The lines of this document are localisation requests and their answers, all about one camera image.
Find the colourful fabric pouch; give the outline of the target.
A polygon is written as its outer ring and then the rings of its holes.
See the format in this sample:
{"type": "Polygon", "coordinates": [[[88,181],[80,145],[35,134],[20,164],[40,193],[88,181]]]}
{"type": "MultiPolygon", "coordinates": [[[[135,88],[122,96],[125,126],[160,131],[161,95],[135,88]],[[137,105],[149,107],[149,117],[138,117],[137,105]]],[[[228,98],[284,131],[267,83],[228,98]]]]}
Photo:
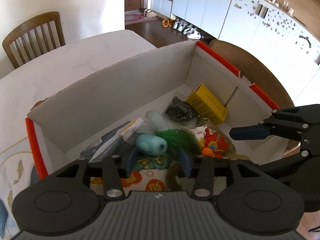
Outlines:
{"type": "Polygon", "coordinates": [[[121,178],[126,195],[130,191],[169,191],[168,173],[174,160],[168,155],[164,139],[150,134],[134,133],[114,152],[137,148],[137,161],[129,178],[121,178]]]}

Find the orange red flower toy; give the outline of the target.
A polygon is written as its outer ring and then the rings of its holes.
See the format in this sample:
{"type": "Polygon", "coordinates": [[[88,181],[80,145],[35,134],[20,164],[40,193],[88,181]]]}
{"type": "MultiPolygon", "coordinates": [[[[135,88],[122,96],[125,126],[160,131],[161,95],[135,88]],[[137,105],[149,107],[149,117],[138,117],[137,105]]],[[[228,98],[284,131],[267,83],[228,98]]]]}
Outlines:
{"type": "Polygon", "coordinates": [[[226,137],[209,128],[204,130],[204,138],[200,141],[201,154],[211,158],[223,158],[231,149],[231,144],[226,137]]]}

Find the green plush toy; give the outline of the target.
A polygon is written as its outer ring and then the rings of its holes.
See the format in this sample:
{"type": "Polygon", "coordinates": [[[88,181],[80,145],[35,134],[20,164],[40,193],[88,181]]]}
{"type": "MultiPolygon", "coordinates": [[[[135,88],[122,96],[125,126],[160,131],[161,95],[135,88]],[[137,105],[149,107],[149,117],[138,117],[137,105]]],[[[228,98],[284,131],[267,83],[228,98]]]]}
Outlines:
{"type": "Polygon", "coordinates": [[[178,159],[180,157],[180,151],[184,150],[191,155],[197,155],[199,153],[198,140],[193,133],[186,129],[167,129],[156,133],[156,136],[164,139],[168,145],[168,155],[172,159],[178,159]]]}

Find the small yellow box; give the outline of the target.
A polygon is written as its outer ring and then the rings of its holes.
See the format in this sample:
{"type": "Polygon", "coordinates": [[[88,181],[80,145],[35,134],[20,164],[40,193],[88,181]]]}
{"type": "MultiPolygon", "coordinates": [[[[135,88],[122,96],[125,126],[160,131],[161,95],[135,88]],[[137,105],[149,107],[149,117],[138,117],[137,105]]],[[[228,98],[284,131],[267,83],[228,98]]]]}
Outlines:
{"type": "Polygon", "coordinates": [[[186,102],[201,118],[208,119],[215,125],[223,123],[228,114],[227,108],[204,84],[190,93],[186,102]]]}

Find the dark tea packet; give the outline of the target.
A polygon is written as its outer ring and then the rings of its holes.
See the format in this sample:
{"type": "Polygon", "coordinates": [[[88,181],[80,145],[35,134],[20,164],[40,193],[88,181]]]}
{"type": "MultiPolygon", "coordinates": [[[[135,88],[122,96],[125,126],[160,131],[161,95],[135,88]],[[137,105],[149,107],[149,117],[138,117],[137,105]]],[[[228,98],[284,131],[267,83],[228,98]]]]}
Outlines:
{"type": "Polygon", "coordinates": [[[164,110],[164,115],[179,124],[188,124],[196,115],[195,109],[179,97],[172,98],[171,103],[164,110]]]}

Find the near wooden chair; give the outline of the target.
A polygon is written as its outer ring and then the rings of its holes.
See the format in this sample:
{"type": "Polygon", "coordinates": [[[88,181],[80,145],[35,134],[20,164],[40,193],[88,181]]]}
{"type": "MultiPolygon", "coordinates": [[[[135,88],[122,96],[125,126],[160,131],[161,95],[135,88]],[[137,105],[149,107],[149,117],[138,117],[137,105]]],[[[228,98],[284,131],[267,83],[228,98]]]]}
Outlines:
{"type": "Polygon", "coordinates": [[[294,104],[279,80],[257,58],[231,43],[212,40],[209,47],[240,70],[240,76],[256,84],[280,108],[290,108],[294,104]]]}

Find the wooden chair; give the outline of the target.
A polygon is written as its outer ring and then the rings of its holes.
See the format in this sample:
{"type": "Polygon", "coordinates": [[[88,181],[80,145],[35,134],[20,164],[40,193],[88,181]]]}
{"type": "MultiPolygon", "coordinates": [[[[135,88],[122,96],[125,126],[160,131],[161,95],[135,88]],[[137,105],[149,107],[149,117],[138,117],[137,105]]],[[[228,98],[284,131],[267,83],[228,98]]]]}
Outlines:
{"type": "Polygon", "coordinates": [[[16,27],[3,40],[3,49],[17,69],[31,60],[65,46],[60,13],[45,12],[16,27]]]}
{"type": "Polygon", "coordinates": [[[279,80],[257,58],[231,43],[212,40],[209,47],[240,70],[240,76],[256,84],[280,108],[290,108],[294,104],[279,80]]]}

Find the red and white cardboard box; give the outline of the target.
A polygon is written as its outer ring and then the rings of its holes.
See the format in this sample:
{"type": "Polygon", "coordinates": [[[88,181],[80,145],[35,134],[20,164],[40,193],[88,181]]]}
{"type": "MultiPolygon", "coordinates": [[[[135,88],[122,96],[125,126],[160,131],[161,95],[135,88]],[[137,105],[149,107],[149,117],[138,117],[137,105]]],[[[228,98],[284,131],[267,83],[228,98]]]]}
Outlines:
{"type": "Polygon", "coordinates": [[[226,124],[251,126],[278,105],[202,42],[181,42],[106,67],[35,105],[25,120],[35,167],[45,178],[67,152],[135,110],[184,86],[205,85],[227,107],[226,124]]]}

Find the round patterned table mat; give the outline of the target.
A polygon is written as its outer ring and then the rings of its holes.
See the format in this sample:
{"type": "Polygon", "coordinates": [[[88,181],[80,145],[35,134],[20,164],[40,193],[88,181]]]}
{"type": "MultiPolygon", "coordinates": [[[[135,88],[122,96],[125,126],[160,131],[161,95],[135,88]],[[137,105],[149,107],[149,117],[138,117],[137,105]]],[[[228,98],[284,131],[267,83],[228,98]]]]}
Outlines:
{"type": "Polygon", "coordinates": [[[1,152],[1,239],[12,239],[19,228],[12,214],[14,198],[31,184],[34,168],[28,138],[1,152]]]}

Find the white refrigerator with magnets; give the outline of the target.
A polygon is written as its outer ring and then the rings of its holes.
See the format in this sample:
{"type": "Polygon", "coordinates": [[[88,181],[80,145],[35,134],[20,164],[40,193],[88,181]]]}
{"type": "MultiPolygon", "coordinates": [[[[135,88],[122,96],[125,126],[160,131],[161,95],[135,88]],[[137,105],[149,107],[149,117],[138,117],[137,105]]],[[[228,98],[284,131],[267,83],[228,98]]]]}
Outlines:
{"type": "Polygon", "coordinates": [[[249,52],[295,106],[319,103],[319,40],[266,0],[231,0],[219,39],[249,52]]]}

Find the red patterned door rug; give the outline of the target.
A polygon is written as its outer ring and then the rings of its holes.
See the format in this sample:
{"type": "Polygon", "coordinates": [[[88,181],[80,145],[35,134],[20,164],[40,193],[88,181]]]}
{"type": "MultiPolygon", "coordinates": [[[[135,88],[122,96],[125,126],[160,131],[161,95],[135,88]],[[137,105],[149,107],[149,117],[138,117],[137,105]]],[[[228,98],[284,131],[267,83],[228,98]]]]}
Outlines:
{"type": "Polygon", "coordinates": [[[157,14],[150,9],[139,9],[125,12],[125,26],[157,20],[157,14]]]}

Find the far wooden chair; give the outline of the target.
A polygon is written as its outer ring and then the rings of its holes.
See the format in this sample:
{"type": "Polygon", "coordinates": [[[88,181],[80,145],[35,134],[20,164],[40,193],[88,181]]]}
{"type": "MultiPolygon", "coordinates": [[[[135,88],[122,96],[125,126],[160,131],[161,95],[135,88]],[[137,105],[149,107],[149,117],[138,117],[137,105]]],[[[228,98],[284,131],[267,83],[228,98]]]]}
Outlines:
{"type": "Polygon", "coordinates": [[[31,60],[65,46],[60,13],[45,12],[16,27],[3,40],[3,49],[17,69],[31,60]]]}

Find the white wall cabinet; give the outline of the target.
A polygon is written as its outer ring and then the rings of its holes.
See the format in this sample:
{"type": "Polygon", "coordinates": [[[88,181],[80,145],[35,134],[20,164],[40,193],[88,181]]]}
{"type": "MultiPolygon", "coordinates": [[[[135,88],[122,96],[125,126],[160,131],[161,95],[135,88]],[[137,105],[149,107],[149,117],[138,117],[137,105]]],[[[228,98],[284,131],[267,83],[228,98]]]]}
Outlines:
{"type": "Polygon", "coordinates": [[[176,16],[219,38],[231,0],[151,0],[151,9],[176,16]]]}

